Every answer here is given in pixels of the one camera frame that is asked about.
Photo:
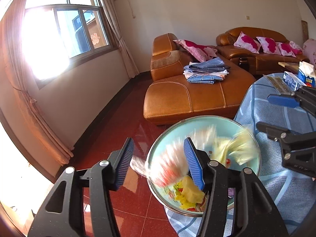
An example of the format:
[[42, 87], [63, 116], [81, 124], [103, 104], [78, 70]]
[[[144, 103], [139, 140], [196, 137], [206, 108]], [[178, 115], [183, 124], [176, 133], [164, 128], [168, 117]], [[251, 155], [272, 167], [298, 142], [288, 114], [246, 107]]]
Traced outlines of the pale yellow plastic wrapper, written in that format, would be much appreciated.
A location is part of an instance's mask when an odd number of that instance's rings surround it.
[[193, 143], [197, 149], [207, 152], [210, 159], [224, 166], [228, 166], [228, 159], [243, 165], [258, 155], [254, 140], [246, 128], [242, 128], [233, 137], [224, 137], [217, 134], [215, 125], [211, 125], [195, 131]]

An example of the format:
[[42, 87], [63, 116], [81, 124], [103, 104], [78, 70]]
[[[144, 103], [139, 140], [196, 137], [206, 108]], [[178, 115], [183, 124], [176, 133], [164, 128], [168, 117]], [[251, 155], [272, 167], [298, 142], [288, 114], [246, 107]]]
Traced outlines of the yellow plastic bag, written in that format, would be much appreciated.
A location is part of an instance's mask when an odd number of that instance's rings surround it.
[[170, 190], [170, 195], [172, 199], [176, 202], [180, 203], [180, 208], [187, 211], [195, 211], [197, 212], [196, 203], [189, 202], [187, 198], [182, 194], [183, 192], [183, 184], [182, 181], [174, 184], [172, 189]]

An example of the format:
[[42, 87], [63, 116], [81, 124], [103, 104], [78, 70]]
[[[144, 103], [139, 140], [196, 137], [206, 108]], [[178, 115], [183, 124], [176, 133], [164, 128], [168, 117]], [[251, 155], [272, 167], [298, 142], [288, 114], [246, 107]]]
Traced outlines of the clear bag red white print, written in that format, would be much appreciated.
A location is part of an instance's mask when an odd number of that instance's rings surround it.
[[189, 172], [181, 139], [167, 144], [165, 151], [153, 158], [151, 164], [137, 156], [132, 156], [130, 167], [161, 188], [179, 182]]

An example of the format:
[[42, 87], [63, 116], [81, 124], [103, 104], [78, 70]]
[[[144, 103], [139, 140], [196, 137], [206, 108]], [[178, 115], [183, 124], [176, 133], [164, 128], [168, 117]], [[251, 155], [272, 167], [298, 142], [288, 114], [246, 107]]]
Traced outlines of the purple floral wrapper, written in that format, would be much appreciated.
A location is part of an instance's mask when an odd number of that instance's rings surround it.
[[228, 198], [233, 198], [235, 196], [235, 189], [228, 188]]

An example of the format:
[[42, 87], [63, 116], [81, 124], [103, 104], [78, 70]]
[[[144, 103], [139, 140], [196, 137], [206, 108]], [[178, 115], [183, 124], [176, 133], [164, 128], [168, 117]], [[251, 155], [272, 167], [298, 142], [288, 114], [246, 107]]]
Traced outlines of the white blue milk box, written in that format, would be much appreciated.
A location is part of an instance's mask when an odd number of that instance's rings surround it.
[[306, 86], [306, 84], [302, 82], [302, 80], [300, 80], [295, 74], [288, 71], [284, 72], [283, 80], [292, 91], [297, 91], [301, 87]]

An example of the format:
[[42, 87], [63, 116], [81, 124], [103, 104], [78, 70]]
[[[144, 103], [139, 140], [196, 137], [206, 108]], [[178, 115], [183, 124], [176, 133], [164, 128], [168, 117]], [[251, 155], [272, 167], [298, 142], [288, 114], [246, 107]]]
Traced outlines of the clear dark snack packet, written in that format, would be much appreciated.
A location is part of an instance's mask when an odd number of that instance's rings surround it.
[[279, 76], [264, 75], [264, 77], [272, 84], [279, 94], [290, 95], [291, 89]]

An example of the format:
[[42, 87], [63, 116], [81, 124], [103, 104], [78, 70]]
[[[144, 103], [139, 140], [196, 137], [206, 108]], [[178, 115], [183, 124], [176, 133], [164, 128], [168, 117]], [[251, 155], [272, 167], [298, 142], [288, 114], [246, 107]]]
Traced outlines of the blue Look milk carton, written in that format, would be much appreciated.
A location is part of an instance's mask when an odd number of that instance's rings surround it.
[[314, 66], [307, 62], [299, 62], [298, 78], [308, 87], [315, 88]]

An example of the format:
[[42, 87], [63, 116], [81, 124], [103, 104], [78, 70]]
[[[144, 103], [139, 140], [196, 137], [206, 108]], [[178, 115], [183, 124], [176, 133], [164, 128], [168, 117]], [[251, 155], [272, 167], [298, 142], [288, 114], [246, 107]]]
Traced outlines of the wooden glass-top coffee table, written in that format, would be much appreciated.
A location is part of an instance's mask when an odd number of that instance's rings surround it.
[[278, 62], [278, 64], [284, 67], [285, 71], [291, 72], [293, 74], [298, 74], [298, 71], [299, 71], [298, 63]]

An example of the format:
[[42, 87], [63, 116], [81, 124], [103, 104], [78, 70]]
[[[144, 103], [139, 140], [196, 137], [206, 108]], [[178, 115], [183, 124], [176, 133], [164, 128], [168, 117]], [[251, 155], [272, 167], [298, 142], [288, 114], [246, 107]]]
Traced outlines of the blue plaid tablecloth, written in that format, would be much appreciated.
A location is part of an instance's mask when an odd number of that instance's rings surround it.
[[289, 233], [301, 225], [315, 203], [315, 181], [282, 166], [281, 148], [256, 129], [265, 122], [295, 133], [315, 131], [315, 117], [301, 108], [270, 104], [268, 95], [277, 94], [271, 82], [263, 76], [248, 89], [235, 121], [250, 128], [261, 151], [259, 179], [274, 200]]

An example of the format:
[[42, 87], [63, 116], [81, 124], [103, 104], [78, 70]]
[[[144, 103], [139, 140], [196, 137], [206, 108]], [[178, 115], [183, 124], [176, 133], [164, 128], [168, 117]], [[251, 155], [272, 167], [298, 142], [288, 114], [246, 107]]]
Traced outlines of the pink blanket on chair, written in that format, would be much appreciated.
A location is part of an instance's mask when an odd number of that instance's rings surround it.
[[303, 44], [303, 55], [309, 59], [309, 62], [316, 66], [316, 39], [308, 39]]

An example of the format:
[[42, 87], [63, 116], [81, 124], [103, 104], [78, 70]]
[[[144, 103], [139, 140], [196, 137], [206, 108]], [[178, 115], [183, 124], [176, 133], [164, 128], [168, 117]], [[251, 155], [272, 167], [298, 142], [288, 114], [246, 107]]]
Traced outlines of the brown leather three-seat sofa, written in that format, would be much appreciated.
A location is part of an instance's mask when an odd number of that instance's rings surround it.
[[260, 48], [259, 52], [256, 54], [247, 49], [236, 47], [233, 44], [237, 41], [241, 33], [248, 35], [255, 41], [257, 41], [258, 36], [271, 38], [276, 42], [282, 43], [288, 43], [289, 40], [279, 32], [255, 27], [237, 27], [218, 35], [216, 44], [219, 54], [250, 72], [252, 75], [283, 72], [284, 67], [279, 65], [279, 62], [297, 64], [300, 61], [309, 62], [309, 59], [303, 54], [298, 54], [294, 57], [267, 54], [263, 52], [263, 48]]

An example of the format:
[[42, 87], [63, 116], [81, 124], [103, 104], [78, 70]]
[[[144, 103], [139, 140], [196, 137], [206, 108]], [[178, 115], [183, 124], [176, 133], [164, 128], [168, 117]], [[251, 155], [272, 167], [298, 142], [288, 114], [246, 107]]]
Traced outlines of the folded blue plaid bedding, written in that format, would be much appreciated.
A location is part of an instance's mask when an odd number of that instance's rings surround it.
[[184, 67], [183, 75], [186, 80], [194, 84], [214, 84], [223, 81], [229, 74], [230, 67], [219, 58], [212, 58], [201, 63], [189, 62]]

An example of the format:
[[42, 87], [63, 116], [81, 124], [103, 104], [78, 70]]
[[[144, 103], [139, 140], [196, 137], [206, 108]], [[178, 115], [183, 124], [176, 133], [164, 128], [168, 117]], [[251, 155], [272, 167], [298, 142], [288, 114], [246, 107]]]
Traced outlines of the pink floral pillow on chaise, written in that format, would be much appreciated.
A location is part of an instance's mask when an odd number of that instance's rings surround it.
[[206, 62], [217, 57], [217, 50], [210, 46], [199, 45], [189, 40], [173, 40], [176, 44], [182, 46], [199, 62]]

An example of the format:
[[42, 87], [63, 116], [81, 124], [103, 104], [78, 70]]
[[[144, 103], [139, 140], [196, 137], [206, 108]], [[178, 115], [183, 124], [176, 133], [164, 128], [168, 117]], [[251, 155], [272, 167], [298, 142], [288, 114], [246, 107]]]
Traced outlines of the large framed window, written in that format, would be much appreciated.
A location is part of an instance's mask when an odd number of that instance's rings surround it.
[[100, 0], [26, 0], [23, 38], [39, 88], [116, 49]]

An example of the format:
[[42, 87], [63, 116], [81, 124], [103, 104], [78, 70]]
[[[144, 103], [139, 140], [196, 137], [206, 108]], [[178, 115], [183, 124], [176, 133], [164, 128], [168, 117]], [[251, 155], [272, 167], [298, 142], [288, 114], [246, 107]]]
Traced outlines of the beige right curtain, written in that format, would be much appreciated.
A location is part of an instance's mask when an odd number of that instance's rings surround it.
[[126, 73], [128, 77], [134, 78], [139, 74], [139, 70], [134, 62], [133, 56], [122, 36], [122, 32], [120, 30], [120, 25], [118, 22], [116, 9], [114, 5], [114, 0], [101, 0], [101, 4], [103, 7], [103, 10], [105, 12], [105, 16], [107, 18], [107, 21], [110, 25], [110, 28], [114, 34], [114, 37], [116, 39], [116, 42], [118, 44], [118, 48], [120, 50], [120, 53], [122, 55], [123, 63], [126, 69]]

